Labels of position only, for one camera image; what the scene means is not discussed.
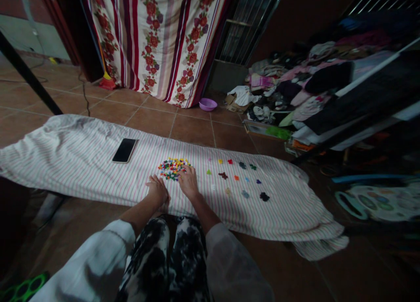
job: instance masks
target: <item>white striped bedsheet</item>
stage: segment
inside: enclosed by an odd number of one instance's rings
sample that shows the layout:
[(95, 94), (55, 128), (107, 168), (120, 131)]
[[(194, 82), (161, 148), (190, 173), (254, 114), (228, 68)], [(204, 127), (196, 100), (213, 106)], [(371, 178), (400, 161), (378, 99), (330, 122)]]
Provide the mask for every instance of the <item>white striped bedsheet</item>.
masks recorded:
[[(113, 163), (123, 138), (139, 141), (129, 163)], [(148, 176), (159, 174), (158, 166), (168, 157), (186, 158), (196, 168), (200, 191), (231, 230), (265, 240), (294, 242), (300, 255), (309, 260), (347, 246), (348, 238), (340, 236), (343, 227), (308, 186), (307, 175), (294, 165), (269, 156), (168, 139), (96, 118), (51, 117), (23, 140), (0, 150), (0, 175), (27, 187), (132, 206), (147, 193)], [(246, 164), (246, 170), (239, 162)], [(222, 172), (228, 179), (218, 175)], [(196, 216), (178, 183), (165, 183), (171, 201), (163, 211)], [(249, 198), (242, 195), (243, 190)], [(260, 199), (262, 192), (269, 201)]]

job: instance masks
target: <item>leg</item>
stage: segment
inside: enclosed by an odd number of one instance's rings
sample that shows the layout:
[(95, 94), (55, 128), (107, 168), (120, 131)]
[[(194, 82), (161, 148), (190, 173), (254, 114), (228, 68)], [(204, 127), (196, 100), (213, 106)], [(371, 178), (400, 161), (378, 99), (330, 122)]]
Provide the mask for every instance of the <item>leg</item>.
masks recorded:
[(150, 219), (134, 245), (116, 302), (163, 300), (168, 289), (168, 246), (166, 221)]
[(206, 275), (206, 244), (201, 225), (182, 217), (176, 229), (169, 265), (170, 301), (210, 301)]

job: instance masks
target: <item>metal bars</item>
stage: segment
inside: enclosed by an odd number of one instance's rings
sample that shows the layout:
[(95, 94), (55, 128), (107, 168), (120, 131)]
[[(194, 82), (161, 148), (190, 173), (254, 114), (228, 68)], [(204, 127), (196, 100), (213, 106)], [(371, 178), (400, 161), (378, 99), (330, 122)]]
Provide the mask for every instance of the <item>metal bars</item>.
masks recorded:
[(420, 15), (420, 0), (355, 0), (345, 16), (371, 11), (410, 9)]
[(237, 0), (224, 25), (216, 60), (246, 65), (280, 0)]

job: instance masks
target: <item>floral curtain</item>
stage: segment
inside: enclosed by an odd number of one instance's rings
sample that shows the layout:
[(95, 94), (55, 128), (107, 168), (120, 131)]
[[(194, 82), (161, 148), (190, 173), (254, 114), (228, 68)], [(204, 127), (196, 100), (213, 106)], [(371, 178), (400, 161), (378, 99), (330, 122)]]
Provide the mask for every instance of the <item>floral curtain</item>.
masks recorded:
[(116, 84), (180, 108), (198, 102), (226, 0), (87, 0), (87, 4)]

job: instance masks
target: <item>smartphone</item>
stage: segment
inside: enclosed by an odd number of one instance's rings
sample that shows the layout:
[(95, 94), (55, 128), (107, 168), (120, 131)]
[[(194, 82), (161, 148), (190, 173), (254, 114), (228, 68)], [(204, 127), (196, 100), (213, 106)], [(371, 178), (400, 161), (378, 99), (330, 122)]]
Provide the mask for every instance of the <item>smartphone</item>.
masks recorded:
[(124, 138), (118, 147), (117, 152), (112, 158), (112, 162), (116, 163), (128, 163), (131, 155), (133, 154), (134, 146), (137, 143), (137, 139)]

